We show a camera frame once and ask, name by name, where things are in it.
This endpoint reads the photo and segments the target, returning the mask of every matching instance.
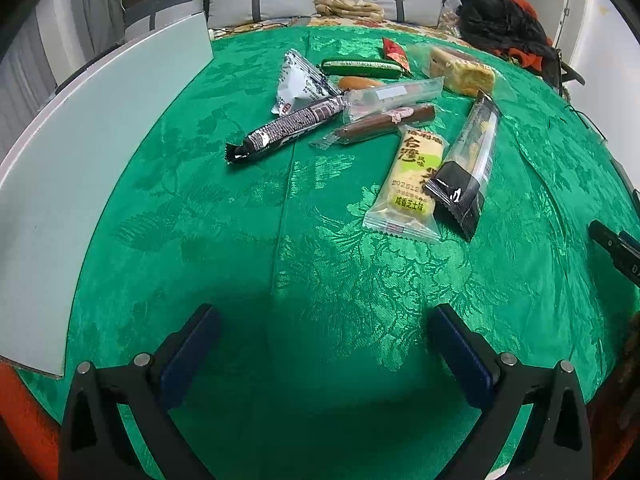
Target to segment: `red wrapper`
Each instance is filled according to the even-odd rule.
[[[382,38],[382,45],[385,50],[385,57],[398,62],[400,66],[404,68],[405,72],[410,74],[411,69],[409,68],[409,59],[404,52],[404,48],[389,38]]]

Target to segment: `beige cloth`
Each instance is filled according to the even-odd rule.
[[[365,0],[316,0],[316,10],[323,16],[362,18],[372,22],[382,22],[385,19],[382,7]]]

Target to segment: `green tablecloth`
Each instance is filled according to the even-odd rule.
[[[376,56],[381,35],[290,28],[213,43],[215,59],[158,120],[106,205],[76,290],[64,380],[22,374],[57,420],[79,361],[153,351],[201,303],[221,311],[222,339],[172,416],[221,480],[434,478],[479,415],[425,350],[424,310],[443,302],[496,351],[531,365],[571,359],[593,396],[638,303],[587,226],[640,230],[607,150],[543,82],[479,54],[516,102],[501,103],[471,243],[442,224],[435,245],[362,229],[394,135],[319,152],[308,141],[326,126],[258,164],[225,164],[227,141],[273,118],[284,51],[313,63]],[[445,92],[437,104],[433,129],[453,142],[471,100]]]

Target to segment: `metal screw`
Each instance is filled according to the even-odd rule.
[[[151,361],[151,356],[147,353],[138,354],[133,358],[133,364],[136,366],[147,366]]]
[[[502,361],[507,366],[513,366],[518,362],[518,358],[511,352],[503,352],[500,354],[500,361]]]
[[[562,361],[560,361],[560,367],[562,368],[562,370],[564,370],[568,374],[570,374],[575,370],[574,366],[566,359],[563,359]]]
[[[82,361],[76,370],[79,374],[85,374],[91,369],[91,363],[89,361]]]

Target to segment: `gray curtain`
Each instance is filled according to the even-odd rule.
[[[55,88],[34,9],[0,61],[0,160]]]
[[[122,0],[71,0],[84,55],[93,59],[124,38]]]

